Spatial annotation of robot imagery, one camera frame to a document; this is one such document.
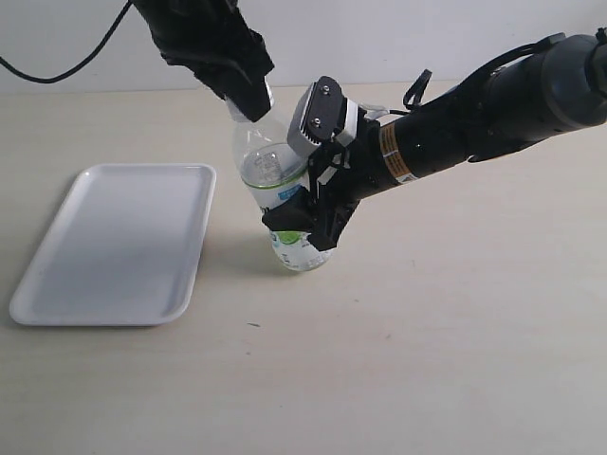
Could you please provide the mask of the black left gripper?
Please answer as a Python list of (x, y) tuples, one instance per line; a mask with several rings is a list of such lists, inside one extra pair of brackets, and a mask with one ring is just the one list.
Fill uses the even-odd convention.
[(186, 66), (248, 120), (271, 109), (264, 79), (274, 69), (264, 38), (250, 28), (236, 1), (135, 1), (153, 42), (169, 65)]

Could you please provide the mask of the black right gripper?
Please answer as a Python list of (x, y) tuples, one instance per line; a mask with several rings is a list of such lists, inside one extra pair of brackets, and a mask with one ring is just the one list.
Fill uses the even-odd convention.
[(297, 191), (280, 206), (262, 215), (271, 231), (311, 232), (307, 241), (318, 251), (337, 247), (339, 238), (359, 206), (362, 186), (369, 179), (370, 147), (367, 133), (377, 119), (387, 114), (381, 106), (361, 106), (357, 139), (344, 148), (337, 142), (323, 145), (307, 159), (307, 187)]

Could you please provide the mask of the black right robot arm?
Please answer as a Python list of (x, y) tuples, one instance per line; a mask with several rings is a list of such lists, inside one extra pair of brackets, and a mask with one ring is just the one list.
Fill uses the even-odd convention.
[(365, 198), (606, 120), (604, 28), (513, 48), (423, 101), (431, 75), (417, 78), (399, 111), (356, 103), (331, 77), (313, 82), (287, 134), (308, 185), (267, 209), (263, 223), (303, 232), (315, 248), (330, 250)]

